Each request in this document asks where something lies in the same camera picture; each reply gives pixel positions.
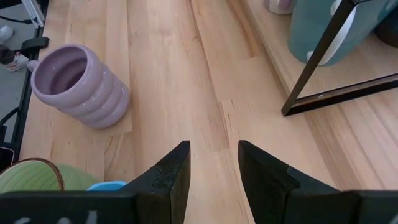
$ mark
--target white sneaker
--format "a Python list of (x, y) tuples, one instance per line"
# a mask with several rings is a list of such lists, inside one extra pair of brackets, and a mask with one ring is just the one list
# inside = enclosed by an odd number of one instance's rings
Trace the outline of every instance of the white sneaker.
[(6, 65), (7, 70), (10, 72), (15, 72), (21, 68), (26, 67), (29, 59), (22, 55), (20, 52), (15, 53), (14, 61)]
[(4, 44), (14, 35), (13, 29), (9, 25), (5, 25), (0, 29), (0, 44)]

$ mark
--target black metal frame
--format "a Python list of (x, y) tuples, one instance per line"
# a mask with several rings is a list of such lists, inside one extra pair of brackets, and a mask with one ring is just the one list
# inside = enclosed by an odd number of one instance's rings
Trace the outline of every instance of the black metal frame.
[[(5, 1), (5, 2), (13, 2), (14, 4), (21, 4), (21, 1)], [(40, 9), (43, 12), (43, 15), (46, 16), (47, 14), (47, 8), (49, 6), (49, 0), (41, 0), (38, 1), (40, 2)], [(42, 37), (43, 35), (44, 28), (39, 27), (35, 30), (34, 38)], [(31, 47), (28, 51), (22, 51), (25, 56), (29, 58), (29, 60), (36, 60), (39, 57), (39, 47)], [(14, 131), (12, 133), (12, 139), (11, 142), (0, 142), (0, 147), (6, 147), (8, 149), (12, 149), (15, 152), (14, 156), (14, 161), (17, 162), (19, 159), (19, 154), (21, 151), (21, 144), (22, 144), (22, 138), (24, 135), (24, 129), (25, 129), (25, 124), (26, 124), (26, 117), (27, 117), (27, 111), (29, 109), (29, 102), (30, 102), (30, 95), (32, 93), (32, 89), (30, 87), (30, 71), (26, 71), (25, 75), (25, 80), (24, 80), (24, 87), (22, 89), (21, 93), (21, 100), (19, 102), (18, 110), (17, 110), (17, 119), (16, 123), (14, 125)]]
[(282, 107), (282, 114), (284, 116), (321, 108), (398, 87), (398, 73), (396, 73), (382, 78), (375, 78), (366, 82), (344, 86), (335, 90), (298, 98), (351, 11), (356, 5), (366, 1), (371, 0), (342, 0), (315, 48), (314, 53), (303, 69), (300, 78), (298, 78), (297, 83)]

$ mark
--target lavender ribbed vase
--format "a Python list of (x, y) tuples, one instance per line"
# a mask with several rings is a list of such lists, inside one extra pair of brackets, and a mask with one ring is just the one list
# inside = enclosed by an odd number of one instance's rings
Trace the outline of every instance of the lavender ribbed vase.
[(28, 68), (40, 101), (91, 128), (116, 123), (129, 105), (127, 86), (84, 45), (65, 44)]

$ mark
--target wooden table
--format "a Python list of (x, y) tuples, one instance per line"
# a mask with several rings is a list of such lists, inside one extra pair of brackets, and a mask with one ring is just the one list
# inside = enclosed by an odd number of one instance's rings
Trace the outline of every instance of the wooden table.
[(130, 181), (191, 140), (186, 223), (252, 223), (237, 162), (247, 139), (339, 189), (398, 189), (398, 94), (285, 118), (286, 94), (241, 0), (53, 0), (50, 47), (93, 49), (130, 87), (116, 125), (91, 130), (35, 96), (21, 158)]

